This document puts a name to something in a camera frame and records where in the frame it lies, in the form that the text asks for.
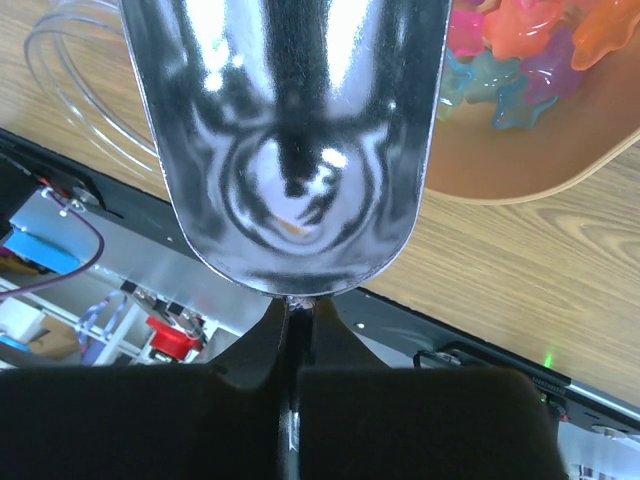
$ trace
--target black metal frame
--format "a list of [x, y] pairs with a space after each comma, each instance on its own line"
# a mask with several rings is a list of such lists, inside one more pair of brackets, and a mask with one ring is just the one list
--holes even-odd
[[[80, 163], [23, 138], [0, 130], [0, 171], [21, 169], [22, 180], [33, 189], [45, 181], [62, 194], [89, 192], [94, 213], [124, 228], [150, 238], [167, 248], [195, 258], [184, 241], [168, 202], [123, 184]], [[603, 425], [630, 434], [640, 434], [640, 421], [567, 387], [571, 379], [506, 350], [452, 328], [431, 317], [411, 311], [364, 289], [335, 299], [340, 317], [357, 333], [376, 340], [409, 358], [422, 357], [430, 367], [502, 366], [525, 373], [544, 394], [555, 418], [583, 428]], [[355, 325], [364, 325], [360, 329]], [[408, 335], [399, 335], [402, 330]]]
[[17, 369], [0, 393], [0, 461], [21, 479], [565, 478], [526, 378], [391, 370], [329, 299], [273, 300], [208, 365]]

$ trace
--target green led light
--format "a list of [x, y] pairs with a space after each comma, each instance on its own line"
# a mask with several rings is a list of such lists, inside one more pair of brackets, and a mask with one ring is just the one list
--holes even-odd
[[547, 358], [544, 359], [545, 368], [551, 368], [553, 366], [553, 355], [547, 354]]

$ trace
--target orange plastic toy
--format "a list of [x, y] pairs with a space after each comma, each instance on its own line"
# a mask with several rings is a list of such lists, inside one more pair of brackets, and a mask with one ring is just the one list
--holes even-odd
[[519, 0], [502, 0], [484, 22], [484, 36], [491, 44], [493, 56], [504, 61], [542, 53], [562, 12], [562, 5], [556, 2], [539, 1], [524, 9]]
[[623, 48], [638, 22], [640, 0], [602, 0], [573, 34], [573, 69], [586, 70], [607, 53]]
[[576, 5], [585, 12], [590, 12], [598, 6], [600, 0], [565, 0], [565, 3]]

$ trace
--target pink plastic toy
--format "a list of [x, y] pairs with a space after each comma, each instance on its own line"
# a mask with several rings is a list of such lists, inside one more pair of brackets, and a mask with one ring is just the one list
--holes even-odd
[[518, 0], [518, 3], [525, 10], [529, 10], [530, 8], [533, 8], [536, 3], [538, 3], [538, 0]]
[[484, 15], [454, 10], [451, 14], [447, 46], [456, 57], [475, 57], [484, 52]]

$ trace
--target colorful plastic toy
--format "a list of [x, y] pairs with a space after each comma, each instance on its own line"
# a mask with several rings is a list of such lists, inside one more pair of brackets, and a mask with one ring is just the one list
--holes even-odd
[[465, 89], [468, 103], [497, 102], [498, 88], [512, 83], [520, 73], [520, 60], [498, 62], [488, 50], [471, 62], [473, 80]]
[[520, 4], [520, 7], [524, 8], [525, 10], [529, 10], [530, 8], [533, 8], [536, 3], [538, 3], [538, 0], [518, 0], [518, 3]]
[[526, 10], [519, 0], [502, 0], [500, 7], [486, 16], [484, 36], [499, 61], [538, 55], [562, 13], [560, 3], [541, 1]]
[[471, 65], [458, 62], [453, 52], [447, 48], [440, 84], [440, 102], [450, 107], [460, 105], [464, 99], [464, 90], [471, 80], [473, 80]]
[[525, 58], [520, 71], [529, 79], [525, 100], [538, 105], [553, 97], [570, 97], [578, 90], [584, 72], [571, 68], [575, 46], [573, 32], [567, 28], [556, 31], [540, 55]]
[[436, 118], [441, 122], [446, 122], [451, 118], [451, 114], [453, 113], [453, 108], [449, 105], [438, 102], [438, 108], [436, 110]]
[[511, 85], [498, 89], [498, 105], [492, 121], [494, 128], [532, 128], [540, 114], [558, 100], [558, 97], [554, 97], [539, 105], [529, 105], [524, 99], [528, 84], [527, 77], [521, 76]]
[[601, 0], [573, 34], [576, 50], [571, 66], [586, 70], [607, 53], [623, 48], [638, 22], [640, 0]]
[[454, 10], [449, 24], [447, 46], [456, 57], [475, 57], [484, 51], [482, 27], [484, 15]]
[[565, 0], [565, 3], [575, 5], [585, 12], [590, 12], [598, 6], [601, 0]]

